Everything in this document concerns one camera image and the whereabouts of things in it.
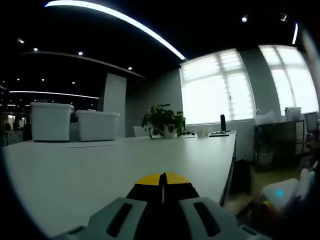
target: black ceiling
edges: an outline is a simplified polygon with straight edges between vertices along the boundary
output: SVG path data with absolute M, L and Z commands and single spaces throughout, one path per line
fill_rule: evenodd
M 174 53 L 140 29 L 88 8 L 75 6 L 44 7 L 48 1 L 21 1 L 14 6 L 11 21 L 11 44 L 7 67 L 1 84 L 10 91 L 40 91 L 97 97 L 107 73 L 127 77 L 128 91 L 140 77 L 112 67 L 82 59 L 47 54 L 24 54 L 50 51 L 67 54 L 83 52 L 84 57 L 117 65 L 144 76 L 144 81 L 173 69 L 180 60 Z M 291 45 L 295 30 L 293 11 L 259 8 L 226 3 L 149 0 L 88 0 L 110 7 L 149 27 L 187 60 L 230 48 L 250 48 L 259 44 Z M 280 19 L 287 14 L 287 21 Z M 248 21 L 241 18 L 247 15 Z M 32 99 L 77 102 L 86 109 L 97 104 L 95 99 L 39 96 L 9 93 L 6 102 L 17 98 L 24 105 Z

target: window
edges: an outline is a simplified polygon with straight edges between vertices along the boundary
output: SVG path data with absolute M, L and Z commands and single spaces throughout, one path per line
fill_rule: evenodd
M 319 105 L 315 86 L 298 50 L 291 46 L 259 47 L 271 70 L 281 115 L 285 115 L 286 107 L 301 107 L 302 114 L 317 112 Z
M 187 124 L 252 119 L 249 79 L 235 49 L 209 54 L 181 65 L 183 114 Z

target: floor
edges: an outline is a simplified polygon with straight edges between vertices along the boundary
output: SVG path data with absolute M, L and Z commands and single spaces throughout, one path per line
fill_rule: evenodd
M 256 172 L 252 167 L 251 172 L 251 195 L 246 193 L 229 195 L 227 201 L 224 204 L 224 208 L 228 209 L 234 215 L 245 208 L 258 193 L 263 189 L 263 187 L 278 183 L 287 179 L 299 179 L 301 169 L 299 167 L 291 167 L 288 169 L 275 169 L 275 170 L 265 170 L 262 172 Z

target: white table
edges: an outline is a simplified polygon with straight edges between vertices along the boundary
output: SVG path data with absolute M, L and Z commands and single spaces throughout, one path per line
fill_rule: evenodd
M 116 198 L 126 197 L 136 181 L 150 174 L 183 175 L 201 197 L 218 203 L 232 164 L 235 139 L 236 134 L 89 143 L 27 141 L 6 146 L 4 156 L 21 204 L 39 228 L 53 237 L 86 226 L 92 214 Z

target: white box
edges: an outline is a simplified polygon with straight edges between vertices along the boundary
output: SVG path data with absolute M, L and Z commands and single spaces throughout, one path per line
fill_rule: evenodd
M 118 113 L 78 110 L 80 141 L 115 140 Z
M 70 115 L 74 106 L 47 102 L 32 102 L 30 106 L 34 141 L 69 141 Z

